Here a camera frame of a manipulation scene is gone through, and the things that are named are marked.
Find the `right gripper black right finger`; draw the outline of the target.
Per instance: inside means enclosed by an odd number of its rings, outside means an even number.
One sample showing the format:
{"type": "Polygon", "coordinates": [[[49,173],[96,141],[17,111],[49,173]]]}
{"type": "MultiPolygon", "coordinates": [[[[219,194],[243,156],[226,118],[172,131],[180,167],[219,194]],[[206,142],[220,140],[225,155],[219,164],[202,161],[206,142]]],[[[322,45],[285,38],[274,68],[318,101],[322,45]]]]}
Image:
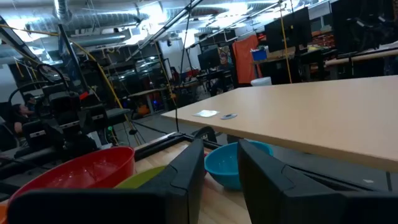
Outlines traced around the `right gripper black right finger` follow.
{"type": "Polygon", "coordinates": [[[252,224],[398,224],[398,194],[335,190],[246,140],[238,169],[252,224]]]}

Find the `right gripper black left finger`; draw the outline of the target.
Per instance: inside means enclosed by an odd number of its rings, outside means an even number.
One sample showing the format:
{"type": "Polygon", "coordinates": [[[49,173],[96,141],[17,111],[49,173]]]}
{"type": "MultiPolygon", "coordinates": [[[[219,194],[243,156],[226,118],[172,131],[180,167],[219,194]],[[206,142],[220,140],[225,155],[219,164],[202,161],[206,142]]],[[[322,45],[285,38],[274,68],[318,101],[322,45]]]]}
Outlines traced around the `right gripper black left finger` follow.
{"type": "Polygon", "coordinates": [[[204,147],[194,140],[138,188],[40,189],[16,197],[8,224],[197,224],[204,147]]]}

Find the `blue plastic bowl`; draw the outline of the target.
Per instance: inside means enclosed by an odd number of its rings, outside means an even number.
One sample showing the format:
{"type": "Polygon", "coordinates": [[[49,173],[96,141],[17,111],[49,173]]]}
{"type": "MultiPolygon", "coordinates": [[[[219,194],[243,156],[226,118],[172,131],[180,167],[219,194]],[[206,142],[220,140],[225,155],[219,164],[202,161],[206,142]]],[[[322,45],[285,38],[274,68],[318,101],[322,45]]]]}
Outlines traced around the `blue plastic bowl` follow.
{"type": "Polygon", "coordinates": [[[205,170],[223,187],[251,194],[284,177],[284,165],[273,157],[271,147],[252,140],[215,149],[205,159],[205,170]]]}

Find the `green plastic bowl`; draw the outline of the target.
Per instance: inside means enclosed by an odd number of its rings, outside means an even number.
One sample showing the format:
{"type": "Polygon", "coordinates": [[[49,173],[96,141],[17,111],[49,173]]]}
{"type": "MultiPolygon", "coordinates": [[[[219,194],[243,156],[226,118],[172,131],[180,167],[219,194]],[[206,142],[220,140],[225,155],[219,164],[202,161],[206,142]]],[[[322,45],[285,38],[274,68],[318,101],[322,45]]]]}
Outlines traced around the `green plastic bowl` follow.
{"type": "Polygon", "coordinates": [[[156,175],[161,173],[165,169],[165,166],[159,166],[151,169],[147,169],[138,174],[134,174],[128,177],[126,180],[115,186],[115,189],[137,189],[149,180],[153,179],[156,175]]]}

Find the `silver rectangular desk plate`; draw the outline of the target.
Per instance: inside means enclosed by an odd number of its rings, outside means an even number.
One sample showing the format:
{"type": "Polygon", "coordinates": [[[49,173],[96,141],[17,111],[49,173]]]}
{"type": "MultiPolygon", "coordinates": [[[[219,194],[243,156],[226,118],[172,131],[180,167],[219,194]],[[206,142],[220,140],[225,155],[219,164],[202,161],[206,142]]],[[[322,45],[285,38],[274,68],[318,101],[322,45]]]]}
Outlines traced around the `silver rectangular desk plate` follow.
{"type": "Polygon", "coordinates": [[[219,113],[219,111],[215,111],[215,110],[201,110],[193,115],[197,116],[197,117],[202,117],[202,118],[209,118],[209,117],[217,115],[218,113],[219,113]]]}

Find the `large beige wooden desk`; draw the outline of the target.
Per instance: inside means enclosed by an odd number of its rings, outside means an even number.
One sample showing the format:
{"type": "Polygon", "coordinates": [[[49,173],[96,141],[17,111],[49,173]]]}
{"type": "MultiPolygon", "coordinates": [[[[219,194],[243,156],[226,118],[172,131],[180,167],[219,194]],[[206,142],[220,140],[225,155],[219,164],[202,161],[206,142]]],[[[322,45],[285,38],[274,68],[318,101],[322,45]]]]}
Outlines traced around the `large beige wooden desk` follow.
{"type": "Polygon", "coordinates": [[[398,173],[398,75],[237,88],[165,117],[398,173]]]}

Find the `large red plastic bowl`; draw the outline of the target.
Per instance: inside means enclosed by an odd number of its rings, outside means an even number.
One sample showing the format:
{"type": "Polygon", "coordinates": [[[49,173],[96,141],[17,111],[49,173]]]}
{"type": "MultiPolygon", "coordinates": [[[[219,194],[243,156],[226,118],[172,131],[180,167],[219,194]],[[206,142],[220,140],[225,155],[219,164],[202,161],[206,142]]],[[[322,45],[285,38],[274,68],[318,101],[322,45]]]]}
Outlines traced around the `large red plastic bowl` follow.
{"type": "Polygon", "coordinates": [[[103,149],[65,162],[44,172],[17,190],[9,199],[35,189],[113,188],[134,173],[134,149],[103,149]]]}

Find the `white round bucket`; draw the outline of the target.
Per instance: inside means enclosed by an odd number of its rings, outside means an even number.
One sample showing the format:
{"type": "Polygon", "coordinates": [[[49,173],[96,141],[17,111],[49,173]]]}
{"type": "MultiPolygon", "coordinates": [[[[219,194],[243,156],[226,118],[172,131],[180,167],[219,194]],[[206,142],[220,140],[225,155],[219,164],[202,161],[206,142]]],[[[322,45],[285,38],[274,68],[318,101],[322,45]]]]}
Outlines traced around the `white round bucket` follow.
{"type": "Polygon", "coordinates": [[[271,77],[257,78],[251,81],[252,86],[269,86],[272,85],[271,77]]]}

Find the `small black monitor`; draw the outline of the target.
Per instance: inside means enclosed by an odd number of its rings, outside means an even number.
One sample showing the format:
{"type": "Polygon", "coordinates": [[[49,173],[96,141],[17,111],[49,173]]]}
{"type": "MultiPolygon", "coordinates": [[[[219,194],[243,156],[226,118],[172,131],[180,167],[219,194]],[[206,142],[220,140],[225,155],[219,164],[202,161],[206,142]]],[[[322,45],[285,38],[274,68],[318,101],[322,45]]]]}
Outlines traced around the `small black monitor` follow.
{"type": "Polygon", "coordinates": [[[198,55],[200,68],[202,70],[217,69],[220,65],[218,48],[210,49],[198,55]]]}

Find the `orange hanging cloth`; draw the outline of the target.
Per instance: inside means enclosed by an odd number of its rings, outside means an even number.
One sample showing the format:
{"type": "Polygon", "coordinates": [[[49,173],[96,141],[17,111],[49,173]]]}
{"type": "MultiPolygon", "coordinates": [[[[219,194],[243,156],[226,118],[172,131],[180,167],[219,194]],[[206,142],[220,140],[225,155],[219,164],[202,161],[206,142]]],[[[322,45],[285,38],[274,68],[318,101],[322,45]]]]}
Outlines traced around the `orange hanging cloth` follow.
{"type": "Polygon", "coordinates": [[[262,78],[259,65],[257,69],[253,65],[253,57],[251,50],[258,46],[256,35],[250,35],[246,39],[238,40],[233,43],[233,51],[236,61],[236,74],[239,84],[250,84],[256,79],[255,71],[257,70],[259,78],[262,78]]]}

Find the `blue storage bin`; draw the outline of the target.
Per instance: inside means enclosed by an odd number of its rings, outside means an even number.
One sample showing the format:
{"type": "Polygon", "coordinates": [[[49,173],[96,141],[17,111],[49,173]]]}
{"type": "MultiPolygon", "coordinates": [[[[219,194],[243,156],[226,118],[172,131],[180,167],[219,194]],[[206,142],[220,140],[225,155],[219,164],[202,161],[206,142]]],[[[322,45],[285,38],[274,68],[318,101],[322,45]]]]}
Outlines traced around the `blue storage bin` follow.
{"type": "Polygon", "coordinates": [[[251,51],[252,58],[254,61],[266,60],[267,52],[264,49],[257,49],[251,51]]]}

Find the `large black monitor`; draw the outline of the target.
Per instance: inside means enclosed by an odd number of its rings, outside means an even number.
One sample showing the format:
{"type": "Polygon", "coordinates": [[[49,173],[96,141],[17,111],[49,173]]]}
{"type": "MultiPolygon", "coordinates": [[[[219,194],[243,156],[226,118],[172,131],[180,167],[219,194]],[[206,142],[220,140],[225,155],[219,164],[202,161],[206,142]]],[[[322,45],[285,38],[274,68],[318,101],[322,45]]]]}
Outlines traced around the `large black monitor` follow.
{"type": "Polygon", "coordinates": [[[312,41],[308,8],[302,8],[264,26],[269,52],[307,46],[312,41]]]}

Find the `person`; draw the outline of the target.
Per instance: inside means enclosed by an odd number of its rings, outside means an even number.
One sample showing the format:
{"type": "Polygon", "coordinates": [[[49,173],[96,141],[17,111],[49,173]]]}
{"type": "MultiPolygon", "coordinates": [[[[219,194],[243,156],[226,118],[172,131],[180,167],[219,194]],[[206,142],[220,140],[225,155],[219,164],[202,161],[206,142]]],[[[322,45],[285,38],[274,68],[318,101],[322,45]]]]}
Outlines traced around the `person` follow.
{"type": "Polygon", "coordinates": [[[30,121],[30,116],[34,114],[33,111],[28,109],[25,105],[15,104],[12,105],[13,125],[14,132],[18,135],[22,135],[22,125],[30,121]]]}
{"type": "Polygon", "coordinates": [[[27,93],[24,95],[25,105],[30,111],[35,111],[36,99],[35,96],[31,93],[27,93]]]}

